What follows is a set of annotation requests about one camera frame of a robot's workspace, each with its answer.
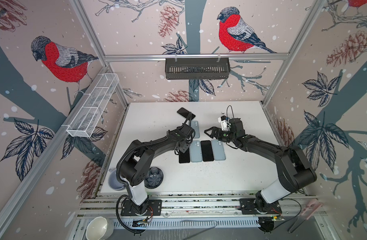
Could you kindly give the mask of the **lavender cup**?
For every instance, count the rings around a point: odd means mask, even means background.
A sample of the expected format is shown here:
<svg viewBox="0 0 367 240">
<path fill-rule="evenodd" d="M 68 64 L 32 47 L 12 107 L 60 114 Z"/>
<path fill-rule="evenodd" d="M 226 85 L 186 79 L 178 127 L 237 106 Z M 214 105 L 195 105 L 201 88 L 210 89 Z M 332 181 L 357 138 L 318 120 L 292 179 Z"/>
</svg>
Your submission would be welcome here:
<svg viewBox="0 0 367 240">
<path fill-rule="evenodd" d="M 116 177 L 116 168 L 112 168 L 108 170 L 108 185 L 114 191 L 122 191 L 125 189 L 125 184 L 117 180 Z"/>
</svg>

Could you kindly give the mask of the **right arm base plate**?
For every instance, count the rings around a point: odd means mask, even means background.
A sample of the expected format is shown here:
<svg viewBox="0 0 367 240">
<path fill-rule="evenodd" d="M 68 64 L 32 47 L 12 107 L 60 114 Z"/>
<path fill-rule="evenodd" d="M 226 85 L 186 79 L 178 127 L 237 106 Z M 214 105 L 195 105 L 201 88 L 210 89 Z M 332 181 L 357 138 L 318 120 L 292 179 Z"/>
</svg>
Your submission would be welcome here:
<svg viewBox="0 0 367 240">
<path fill-rule="evenodd" d="M 278 201 L 268 204 L 260 199 L 239 199 L 243 215 L 281 215 L 282 210 Z"/>
</svg>

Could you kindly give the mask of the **light blue phone case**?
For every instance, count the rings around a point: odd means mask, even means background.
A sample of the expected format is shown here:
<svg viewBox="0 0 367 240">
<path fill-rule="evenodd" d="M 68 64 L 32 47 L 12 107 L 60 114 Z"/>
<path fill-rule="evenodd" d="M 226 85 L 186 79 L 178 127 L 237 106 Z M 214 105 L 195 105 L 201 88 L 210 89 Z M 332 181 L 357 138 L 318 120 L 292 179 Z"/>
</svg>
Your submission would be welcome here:
<svg viewBox="0 0 367 240">
<path fill-rule="evenodd" d="M 219 140 L 211 140 L 213 156 L 215 161 L 225 161 L 226 154 L 224 150 L 223 142 Z"/>
<path fill-rule="evenodd" d="M 189 151 L 190 151 L 190 161 L 192 163 L 200 163 L 203 161 L 200 141 L 193 141 L 190 145 Z"/>
<path fill-rule="evenodd" d="M 200 138 L 200 132 L 201 132 L 200 128 L 199 128 L 199 122 L 198 121 L 191 121 L 191 127 L 195 131 L 194 139 L 199 139 Z"/>
</svg>

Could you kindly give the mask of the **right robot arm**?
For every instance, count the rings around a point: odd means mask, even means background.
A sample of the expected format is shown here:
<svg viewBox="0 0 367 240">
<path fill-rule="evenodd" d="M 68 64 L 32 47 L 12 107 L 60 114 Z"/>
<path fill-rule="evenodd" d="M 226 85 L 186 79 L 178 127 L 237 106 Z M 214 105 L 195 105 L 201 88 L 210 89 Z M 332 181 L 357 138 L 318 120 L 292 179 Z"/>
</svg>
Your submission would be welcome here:
<svg viewBox="0 0 367 240">
<path fill-rule="evenodd" d="M 223 143 L 233 143 L 235 149 L 264 157 L 276 164 L 278 178 L 256 193 L 258 212 L 268 212 L 278 200 L 297 192 L 317 180 L 315 170 L 301 148 L 279 146 L 245 133 L 241 119 L 227 120 L 225 128 L 211 127 L 204 133 Z"/>
</svg>

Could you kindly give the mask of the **black wall basket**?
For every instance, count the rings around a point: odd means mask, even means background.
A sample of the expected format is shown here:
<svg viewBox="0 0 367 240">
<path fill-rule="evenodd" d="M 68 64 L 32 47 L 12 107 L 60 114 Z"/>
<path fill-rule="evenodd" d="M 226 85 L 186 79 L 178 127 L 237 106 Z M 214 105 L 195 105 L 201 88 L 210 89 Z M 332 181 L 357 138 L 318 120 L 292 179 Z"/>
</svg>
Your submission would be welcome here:
<svg viewBox="0 0 367 240">
<path fill-rule="evenodd" d="M 177 58 L 165 60 L 167 80 L 227 79 L 231 67 L 228 58 Z"/>
</svg>

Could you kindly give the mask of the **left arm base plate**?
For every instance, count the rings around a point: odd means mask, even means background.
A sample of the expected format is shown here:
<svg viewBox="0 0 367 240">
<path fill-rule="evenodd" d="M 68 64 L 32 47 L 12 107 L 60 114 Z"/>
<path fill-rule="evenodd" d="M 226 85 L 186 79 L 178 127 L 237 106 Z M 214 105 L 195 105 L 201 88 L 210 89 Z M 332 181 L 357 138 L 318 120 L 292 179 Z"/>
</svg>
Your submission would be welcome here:
<svg viewBox="0 0 367 240">
<path fill-rule="evenodd" d="M 162 208 L 161 200 L 146 200 L 140 206 L 133 203 L 131 200 L 124 200 L 119 204 L 120 215 L 122 217 L 136 216 L 160 216 Z"/>
</svg>

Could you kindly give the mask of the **white bowl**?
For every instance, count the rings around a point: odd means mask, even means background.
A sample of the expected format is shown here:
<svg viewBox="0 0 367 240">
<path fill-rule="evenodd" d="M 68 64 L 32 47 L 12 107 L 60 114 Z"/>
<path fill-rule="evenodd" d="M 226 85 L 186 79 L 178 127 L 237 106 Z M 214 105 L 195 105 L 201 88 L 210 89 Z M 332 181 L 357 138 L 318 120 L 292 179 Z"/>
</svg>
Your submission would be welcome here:
<svg viewBox="0 0 367 240">
<path fill-rule="evenodd" d="M 107 240 L 114 231 L 113 220 L 96 217 L 87 226 L 85 237 L 87 240 Z"/>
</svg>

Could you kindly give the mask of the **black phone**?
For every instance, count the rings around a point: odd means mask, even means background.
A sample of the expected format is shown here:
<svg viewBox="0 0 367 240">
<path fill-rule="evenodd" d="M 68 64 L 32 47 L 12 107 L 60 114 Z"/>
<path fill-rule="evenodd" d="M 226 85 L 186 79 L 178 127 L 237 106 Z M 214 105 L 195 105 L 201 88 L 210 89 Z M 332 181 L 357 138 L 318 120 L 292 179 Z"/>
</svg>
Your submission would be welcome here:
<svg viewBox="0 0 367 240">
<path fill-rule="evenodd" d="M 183 152 L 179 152 L 178 155 L 178 162 L 180 164 L 186 164 L 186 163 L 190 163 L 191 162 L 191 158 L 190 158 L 190 150 L 186 150 L 185 153 Z"/>
<path fill-rule="evenodd" d="M 203 162 L 213 162 L 214 154 L 212 149 L 211 141 L 201 141 L 201 150 L 202 150 L 202 158 Z"/>
<path fill-rule="evenodd" d="M 188 121 L 192 121 L 196 115 L 185 108 L 180 108 L 177 113 Z"/>
</svg>

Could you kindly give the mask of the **pink strip tool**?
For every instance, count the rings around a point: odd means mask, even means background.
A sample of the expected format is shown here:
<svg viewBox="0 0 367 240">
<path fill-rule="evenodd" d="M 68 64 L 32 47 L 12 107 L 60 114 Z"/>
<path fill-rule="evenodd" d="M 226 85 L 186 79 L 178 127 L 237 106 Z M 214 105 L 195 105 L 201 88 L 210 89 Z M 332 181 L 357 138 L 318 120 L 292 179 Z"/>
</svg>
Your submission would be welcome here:
<svg viewBox="0 0 367 240">
<path fill-rule="evenodd" d="M 300 216 L 308 220 L 322 205 L 317 199 L 311 199 L 301 211 Z"/>
</svg>

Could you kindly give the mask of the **dark flower-shaped dish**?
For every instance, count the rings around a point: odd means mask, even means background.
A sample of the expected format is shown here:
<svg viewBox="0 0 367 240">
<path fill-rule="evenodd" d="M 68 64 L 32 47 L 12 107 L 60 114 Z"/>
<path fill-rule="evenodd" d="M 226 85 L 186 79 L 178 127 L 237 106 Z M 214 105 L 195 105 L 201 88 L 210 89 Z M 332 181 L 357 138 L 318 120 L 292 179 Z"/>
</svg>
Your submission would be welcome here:
<svg viewBox="0 0 367 240">
<path fill-rule="evenodd" d="M 163 172 L 158 167 L 149 168 L 144 179 L 144 185 L 147 189 L 156 189 L 163 182 Z"/>
</svg>

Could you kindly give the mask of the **white mesh wall basket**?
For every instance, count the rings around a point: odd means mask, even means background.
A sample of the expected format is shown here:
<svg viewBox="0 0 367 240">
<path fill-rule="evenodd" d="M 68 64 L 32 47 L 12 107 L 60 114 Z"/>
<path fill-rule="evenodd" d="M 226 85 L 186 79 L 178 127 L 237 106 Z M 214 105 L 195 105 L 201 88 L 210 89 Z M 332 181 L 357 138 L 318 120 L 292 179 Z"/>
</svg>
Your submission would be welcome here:
<svg viewBox="0 0 367 240">
<path fill-rule="evenodd" d="M 104 73 L 87 95 L 75 118 L 67 128 L 71 137 L 90 138 L 119 82 L 117 74 Z"/>
</svg>

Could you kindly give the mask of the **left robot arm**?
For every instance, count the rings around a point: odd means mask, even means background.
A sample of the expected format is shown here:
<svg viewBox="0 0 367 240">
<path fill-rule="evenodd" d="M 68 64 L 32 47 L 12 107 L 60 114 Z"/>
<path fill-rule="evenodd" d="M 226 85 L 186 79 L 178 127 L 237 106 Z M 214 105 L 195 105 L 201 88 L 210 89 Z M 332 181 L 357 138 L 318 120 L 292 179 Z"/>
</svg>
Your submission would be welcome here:
<svg viewBox="0 0 367 240">
<path fill-rule="evenodd" d="M 144 214 L 148 208 L 149 197 L 144 179 L 152 160 L 169 151 L 187 152 L 195 134 L 191 126 L 182 124 L 175 130 L 167 131 L 163 138 L 149 142 L 131 142 L 116 165 L 116 179 L 125 184 L 129 201 L 137 214 Z"/>
</svg>

